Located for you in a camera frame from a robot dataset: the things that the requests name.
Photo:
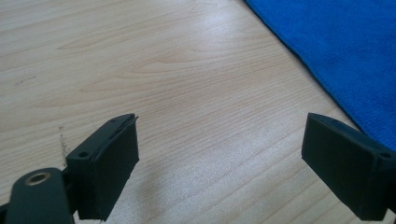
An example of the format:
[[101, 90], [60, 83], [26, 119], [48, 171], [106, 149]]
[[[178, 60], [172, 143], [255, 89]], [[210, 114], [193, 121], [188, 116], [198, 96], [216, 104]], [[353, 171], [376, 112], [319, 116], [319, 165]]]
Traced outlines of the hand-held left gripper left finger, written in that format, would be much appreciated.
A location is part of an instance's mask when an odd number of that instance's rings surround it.
[[136, 120], [110, 119], [66, 156], [81, 219], [108, 219], [139, 161]]

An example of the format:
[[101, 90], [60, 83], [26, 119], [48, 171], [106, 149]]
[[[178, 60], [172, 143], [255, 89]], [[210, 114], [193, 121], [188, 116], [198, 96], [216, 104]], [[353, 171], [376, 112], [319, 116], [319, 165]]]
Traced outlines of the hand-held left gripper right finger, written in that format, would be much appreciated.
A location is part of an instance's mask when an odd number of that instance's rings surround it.
[[396, 214], [396, 152], [345, 123], [307, 115], [302, 159], [359, 219]]

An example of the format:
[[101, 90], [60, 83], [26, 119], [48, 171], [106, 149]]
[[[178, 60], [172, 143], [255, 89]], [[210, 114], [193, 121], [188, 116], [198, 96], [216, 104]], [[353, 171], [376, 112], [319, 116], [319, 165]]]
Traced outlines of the blue cloth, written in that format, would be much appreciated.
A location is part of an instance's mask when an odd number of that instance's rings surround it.
[[396, 151], [396, 0], [246, 0], [374, 140]]

